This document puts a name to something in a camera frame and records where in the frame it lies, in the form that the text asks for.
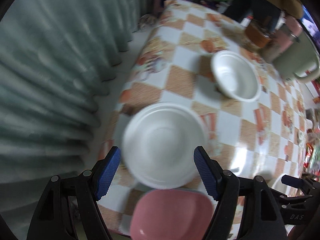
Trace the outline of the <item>pink square plate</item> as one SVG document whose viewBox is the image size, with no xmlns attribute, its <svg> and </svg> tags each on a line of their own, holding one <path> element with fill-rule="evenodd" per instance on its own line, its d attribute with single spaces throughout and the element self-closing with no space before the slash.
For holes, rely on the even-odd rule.
<svg viewBox="0 0 320 240">
<path fill-rule="evenodd" d="M 202 239 L 214 213 L 209 198 L 186 190 L 153 190 L 138 201 L 132 239 Z"/>
</svg>

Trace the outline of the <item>large white foam bowl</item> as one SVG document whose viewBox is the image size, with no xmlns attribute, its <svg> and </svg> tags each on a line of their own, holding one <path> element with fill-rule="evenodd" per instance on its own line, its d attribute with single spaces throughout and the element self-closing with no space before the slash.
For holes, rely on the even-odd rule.
<svg viewBox="0 0 320 240">
<path fill-rule="evenodd" d="M 174 189 L 197 176 L 194 150 L 208 144 L 202 118 L 185 106 L 161 102 L 140 110 L 127 124 L 121 155 L 128 171 L 154 189 Z"/>
</svg>

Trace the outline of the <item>checkered patterned tablecloth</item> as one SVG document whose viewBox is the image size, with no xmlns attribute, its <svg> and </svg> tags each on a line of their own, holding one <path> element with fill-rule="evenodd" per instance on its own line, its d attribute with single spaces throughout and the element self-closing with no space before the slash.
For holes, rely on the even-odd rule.
<svg viewBox="0 0 320 240">
<path fill-rule="evenodd" d="M 246 50 L 243 27 L 207 7 L 170 0 L 110 113 L 100 157 L 120 146 L 142 108 L 170 102 L 195 111 L 207 153 L 236 176 L 302 174 L 306 117 L 298 81 L 283 81 Z"/>
</svg>

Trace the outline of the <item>pink metal thermos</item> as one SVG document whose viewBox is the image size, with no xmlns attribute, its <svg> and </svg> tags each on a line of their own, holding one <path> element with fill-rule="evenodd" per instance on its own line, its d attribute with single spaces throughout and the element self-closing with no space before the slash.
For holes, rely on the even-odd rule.
<svg viewBox="0 0 320 240">
<path fill-rule="evenodd" d="M 299 41 L 303 28 L 291 15 L 286 16 L 285 22 L 272 35 L 270 42 L 260 51 L 261 57 L 267 63 L 272 63 L 294 42 Z"/>
</svg>

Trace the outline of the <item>orange labelled glass jar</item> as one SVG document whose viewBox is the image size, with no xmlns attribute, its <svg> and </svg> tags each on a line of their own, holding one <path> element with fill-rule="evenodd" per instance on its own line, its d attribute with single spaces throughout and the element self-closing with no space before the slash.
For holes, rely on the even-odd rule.
<svg viewBox="0 0 320 240">
<path fill-rule="evenodd" d="M 245 35 L 258 48 L 263 48 L 271 40 L 270 33 L 256 20 L 251 20 L 245 29 Z"/>
</svg>

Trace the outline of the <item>teal curtain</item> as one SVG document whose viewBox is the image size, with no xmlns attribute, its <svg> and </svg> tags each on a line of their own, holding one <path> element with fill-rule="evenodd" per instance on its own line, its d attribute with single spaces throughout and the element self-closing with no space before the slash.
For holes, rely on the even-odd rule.
<svg viewBox="0 0 320 240">
<path fill-rule="evenodd" d="M 96 95 L 151 0 L 14 0 L 1 19 L 1 216 L 25 239 L 51 176 L 83 167 Z"/>
</svg>

